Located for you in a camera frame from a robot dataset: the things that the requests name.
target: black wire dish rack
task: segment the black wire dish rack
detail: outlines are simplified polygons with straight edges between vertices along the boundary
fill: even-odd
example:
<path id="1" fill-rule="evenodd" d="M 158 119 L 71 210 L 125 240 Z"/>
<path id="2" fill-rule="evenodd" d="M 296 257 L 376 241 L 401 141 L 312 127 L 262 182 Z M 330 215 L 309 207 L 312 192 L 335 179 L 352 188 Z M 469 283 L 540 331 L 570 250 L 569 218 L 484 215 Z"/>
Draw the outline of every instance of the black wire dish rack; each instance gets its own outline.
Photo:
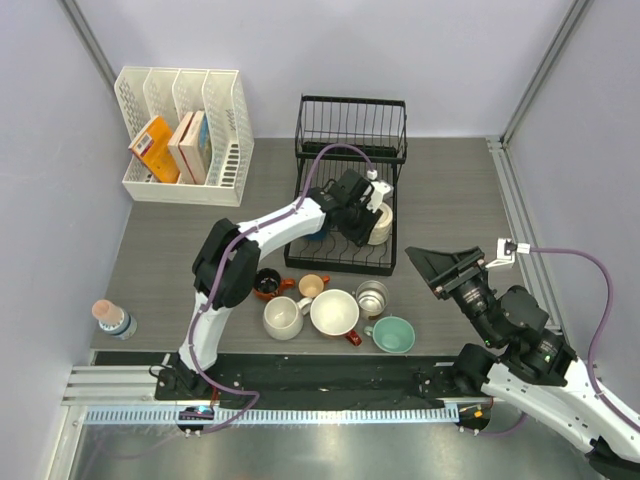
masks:
<path id="1" fill-rule="evenodd" d="M 294 198 L 320 150 L 333 143 L 350 144 L 365 152 L 377 164 L 378 178 L 393 186 L 393 195 L 385 200 L 393 210 L 393 223 L 389 238 L 381 245 L 358 247 L 335 228 L 294 240 L 284 249 L 288 267 L 363 275 L 393 273 L 398 246 L 398 178 L 407 160 L 406 123 L 404 101 L 302 97 L 295 138 L 298 179 Z M 366 177 L 367 165 L 360 155 L 346 148 L 330 150 L 320 161 L 311 186 L 322 187 L 337 180 L 349 168 Z"/>

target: gray wooden tabletop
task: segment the gray wooden tabletop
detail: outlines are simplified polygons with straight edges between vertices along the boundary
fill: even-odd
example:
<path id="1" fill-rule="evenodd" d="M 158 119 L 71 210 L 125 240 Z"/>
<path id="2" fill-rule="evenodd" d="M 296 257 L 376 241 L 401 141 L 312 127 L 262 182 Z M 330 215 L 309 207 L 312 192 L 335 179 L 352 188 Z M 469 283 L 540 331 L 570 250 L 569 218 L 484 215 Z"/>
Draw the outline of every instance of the gray wooden tabletop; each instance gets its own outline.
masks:
<path id="1" fill-rule="evenodd" d="M 242 206 L 206 207 L 137 202 L 129 217 L 109 284 L 107 298 L 138 320 L 126 341 L 99 330 L 92 348 L 173 351 L 184 340 L 194 306 L 191 264 L 211 226 L 220 218 L 233 222 L 261 217 L 291 202 L 296 167 L 293 140 L 256 140 Z M 377 277 L 390 291 L 386 313 L 408 320 L 416 331 L 410 354 L 456 354 L 465 343 L 481 343 L 453 300 L 438 301 L 404 253 L 408 246 L 454 251 L 480 246 L 495 256 L 496 239 L 509 227 L 493 161 L 484 139 L 411 139 L 398 184 L 398 261 L 391 277 Z M 287 269 L 282 250 L 261 263 L 284 277 L 300 279 L 306 271 Z M 331 288 L 355 290 L 368 277 L 329 273 Z M 499 293 L 522 283 L 519 269 L 493 273 Z M 297 290 L 286 295 L 300 298 Z M 250 296 L 229 319 L 221 352 L 234 353 L 381 353 L 363 336 L 360 347 L 328 340 L 308 316 L 296 338 L 271 339 L 262 327 L 265 304 Z M 366 322 L 360 320 L 362 333 Z"/>

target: white file organizer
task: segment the white file organizer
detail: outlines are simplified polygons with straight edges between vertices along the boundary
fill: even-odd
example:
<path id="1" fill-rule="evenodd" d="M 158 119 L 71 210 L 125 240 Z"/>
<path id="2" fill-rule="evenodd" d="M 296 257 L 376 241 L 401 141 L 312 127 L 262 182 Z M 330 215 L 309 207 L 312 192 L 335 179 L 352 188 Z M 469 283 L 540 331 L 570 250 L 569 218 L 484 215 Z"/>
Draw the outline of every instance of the white file organizer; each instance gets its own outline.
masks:
<path id="1" fill-rule="evenodd" d="M 205 184 L 182 178 L 160 183 L 132 157 L 122 184 L 134 200 L 240 205 L 254 140 L 237 70 L 124 67 L 114 88 L 131 138 L 154 115 L 172 129 L 189 111 L 205 110 L 209 122 L 212 159 Z"/>

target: white book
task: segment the white book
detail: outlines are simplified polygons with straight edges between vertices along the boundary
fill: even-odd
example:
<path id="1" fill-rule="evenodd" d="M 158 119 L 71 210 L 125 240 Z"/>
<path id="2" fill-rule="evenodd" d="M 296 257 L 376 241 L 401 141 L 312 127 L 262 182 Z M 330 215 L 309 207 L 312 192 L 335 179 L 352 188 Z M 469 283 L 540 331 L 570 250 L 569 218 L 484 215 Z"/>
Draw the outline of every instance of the white book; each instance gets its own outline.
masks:
<path id="1" fill-rule="evenodd" d="M 173 159 L 176 161 L 176 165 L 178 166 L 178 170 L 180 170 L 180 174 L 182 175 L 182 181 L 184 183 L 194 184 L 196 180 L 193 176 L 193 172 L 187 163 L 187 160 L 184 154 L 180 151 L 180 142 L 184 138 L 184 135 L 187 133 L 189 129 L 189 125 L 191 125 L 191 120 L 193 119 L 193 112 L 187 112 L 182 120 L 180 121 L 180 125 L 176 128 L 176 131 L 171 136 L 169 140 L 169 151 L 173 156 Z"/>
<path id="2" fill-rule="evenodd" d="M 211 137 L 204 111 L 199 110 L 193 114 L 179 146 L 195 183 L 204 185 L 211 165 Z"/>

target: dish rack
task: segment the dish rack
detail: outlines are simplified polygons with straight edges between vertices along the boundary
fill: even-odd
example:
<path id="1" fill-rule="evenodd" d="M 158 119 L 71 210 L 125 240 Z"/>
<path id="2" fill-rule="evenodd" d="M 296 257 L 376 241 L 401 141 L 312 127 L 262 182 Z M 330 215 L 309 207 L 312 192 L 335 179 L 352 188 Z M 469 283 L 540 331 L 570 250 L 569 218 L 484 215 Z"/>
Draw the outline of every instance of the dish rack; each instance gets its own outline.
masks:
<path id="1" fill-rule="evenodd" d="M 240 206 L 254 140 L 237 70 L 124 67 L 114 85 L 129 136 L 154 115 L 172 130 L 189 111 L 204 110 L 211 136 L 211 166 L 204 185 L 161 183 L 136 157 L 122 184 L 134 200 Z"/>
<path id="2" fill-rule="evenodd" d="M 407 160 L 406 105 L 400 100 L 303 96 L 295 137 L 298 178 L 294 198 L 318 152 L 332 143 L 347 143 L 376 163 L 378 177 L 393 186 L 385 201 L 393 210 L 391 233 L 385 243 L 357 247 L 334 227 L 323 234 L 299 238 L 286 245 L 287 267 L 306 270 L 390 276 L 398 247 L 398 179 Z M 323 156 L 312 187 L 337 180 L 347 169 L 366 177 L 366 163 L 355 152 L 337 148 Z"/>

